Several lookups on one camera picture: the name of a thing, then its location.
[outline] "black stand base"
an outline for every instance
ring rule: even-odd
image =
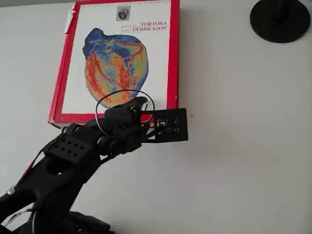
[[[255,33],[264,40],[276,43],[292,42],[308,30],[311,19],[307,8],[298,0],[288,0],[286,10],[279,12],[279,1],[261,0],[250,13]]]

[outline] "heart image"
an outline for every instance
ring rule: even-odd
[[[142,88],[148,75],[148,59],[145,46],[136,37],[107,36],[94,28],[85,38],[82,51],[86,58],[86,86],[97,101],[114,91]],[[119,92],[105,98],[101,105],[110,108],[130,101],[137,94]]]

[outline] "red book cover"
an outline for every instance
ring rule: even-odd
[[[48,122],[86,123],[95,118],[99,99],[123,89],[146,92],[158,110],[177,108],[178,24],[179,0],[76,2]],[[100,103],[98,117],[136,96],[144,95],[109,96]]]

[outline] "anatomy book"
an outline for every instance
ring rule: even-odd
[[[178,104],[179,0],[76,2],[48,122],[64,126],[95,118],[97,102],[118,90],[140,90],[155,108]],[[105,98],[107,108],[144,94],[122,91]],[[151,101],[146,105],[152,109]]]

